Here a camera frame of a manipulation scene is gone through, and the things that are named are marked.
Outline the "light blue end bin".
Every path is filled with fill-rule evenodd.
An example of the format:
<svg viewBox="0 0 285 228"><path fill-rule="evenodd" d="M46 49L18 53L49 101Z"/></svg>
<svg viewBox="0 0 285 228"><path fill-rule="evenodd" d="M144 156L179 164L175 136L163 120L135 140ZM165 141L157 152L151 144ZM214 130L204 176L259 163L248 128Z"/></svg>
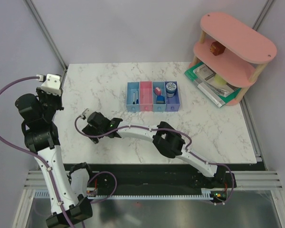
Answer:
<svg viewBox="0 0 285 228"><path fill-rule="evenodd" d="M139 112L139 82L128 82L126 91L126 109L128 112Z"/></svg>

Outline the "pink bin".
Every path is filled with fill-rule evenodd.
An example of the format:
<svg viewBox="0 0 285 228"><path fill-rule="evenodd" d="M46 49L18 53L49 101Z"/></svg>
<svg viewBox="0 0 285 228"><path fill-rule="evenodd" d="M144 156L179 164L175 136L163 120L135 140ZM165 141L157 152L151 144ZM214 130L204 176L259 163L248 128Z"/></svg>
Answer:
<svg viewBox="0 0 285 228"><path fill-rule="evenodd" d="M153 110L152 81L140 82L139 105L141 112L149 112Z"/></svg>

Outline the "blue pencil sharpener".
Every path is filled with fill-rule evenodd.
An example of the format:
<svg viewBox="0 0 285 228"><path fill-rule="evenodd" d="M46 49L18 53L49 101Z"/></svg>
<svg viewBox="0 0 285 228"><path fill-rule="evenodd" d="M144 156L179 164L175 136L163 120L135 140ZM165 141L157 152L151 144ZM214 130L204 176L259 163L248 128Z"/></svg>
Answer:
<svg viewBox="0 0 285 228"><path fill-rule="evenodd" d="M161 105L161 104L165 104L165 98L162 95L158 95L156 97L156 104Z"/></svg>

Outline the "pink eraser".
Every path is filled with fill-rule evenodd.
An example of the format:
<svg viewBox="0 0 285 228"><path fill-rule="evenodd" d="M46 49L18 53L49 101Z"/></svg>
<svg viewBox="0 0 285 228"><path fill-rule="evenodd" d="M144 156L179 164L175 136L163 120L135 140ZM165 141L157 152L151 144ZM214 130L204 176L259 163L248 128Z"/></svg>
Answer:
<svg viewBox="0 0 285 228"><path fill-rule="evenodd" d="M162 95L162 91L161 91L161 89L160 89L159 87L156 87L156 88L154 89L154 93L155 93L157 96Z"/></svg>

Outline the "purple blue bin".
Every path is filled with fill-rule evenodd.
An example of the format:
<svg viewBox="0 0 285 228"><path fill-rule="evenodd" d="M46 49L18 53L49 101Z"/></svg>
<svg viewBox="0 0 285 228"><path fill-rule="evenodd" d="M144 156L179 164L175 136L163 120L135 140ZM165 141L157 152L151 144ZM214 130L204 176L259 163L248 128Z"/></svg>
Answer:
<svg viewBox="0 0 285 228"><path fill-rule="evenodd" d="M178 83L176 81L172 81L172 82L175 82L176 85L177 85L177 91L175 93L175 95L172 97L172 98L168 98L166 96L166 111L167 112L177 112L180 108L180 98L179 98L179 90L178 90Z"/></svg>

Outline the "blue cleaning gel jar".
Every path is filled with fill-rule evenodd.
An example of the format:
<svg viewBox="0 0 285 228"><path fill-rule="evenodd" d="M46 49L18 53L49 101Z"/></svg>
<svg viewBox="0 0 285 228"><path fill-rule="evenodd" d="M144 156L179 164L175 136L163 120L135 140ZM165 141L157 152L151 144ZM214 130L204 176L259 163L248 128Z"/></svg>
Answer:
<svg viewBox="0 0 285 228"><path fill-rule="evenodd" d="M168 98L172 98L177 91L177 85L175 82L167 82L166 83L166 96Z"/></svg>

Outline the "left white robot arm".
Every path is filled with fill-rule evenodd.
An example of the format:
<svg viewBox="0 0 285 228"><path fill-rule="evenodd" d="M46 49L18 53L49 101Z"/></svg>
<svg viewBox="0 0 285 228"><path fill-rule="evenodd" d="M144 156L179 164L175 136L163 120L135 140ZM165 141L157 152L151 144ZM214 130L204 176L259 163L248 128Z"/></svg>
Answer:
<svg viewBox="0 0 285 228"><path fill-rule="evenodd" d="M95 176L88 165L75 165L66 173L62 161L58 129L53 122L56 111L62 111L62 97L36 88L36 94L24 94L15 106L23 118L21 124L25 146L33 153L42 171L50 196L49 228L68 228L93 215L86 188Z"/></svg>

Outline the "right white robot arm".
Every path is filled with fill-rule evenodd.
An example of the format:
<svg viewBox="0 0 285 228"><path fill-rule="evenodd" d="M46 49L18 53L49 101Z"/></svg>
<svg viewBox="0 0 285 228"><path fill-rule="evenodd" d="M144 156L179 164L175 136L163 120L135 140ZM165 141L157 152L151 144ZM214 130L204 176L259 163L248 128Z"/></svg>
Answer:
<svg viewBox="0 0 285 228"><path fill-rule="evenodd" d="M135 138L151 142L158 152L170 159L180 159L203 176L198 184L204 188L223 188L228 167L222 163L212 162L189 146L192 139L185 133L175 130L167 122L159 125L141 125L124 121L121 118L108 119L100 112L89 113L85 110L75 120L75 128L90 138L95 144L103 137Z"/></svg>

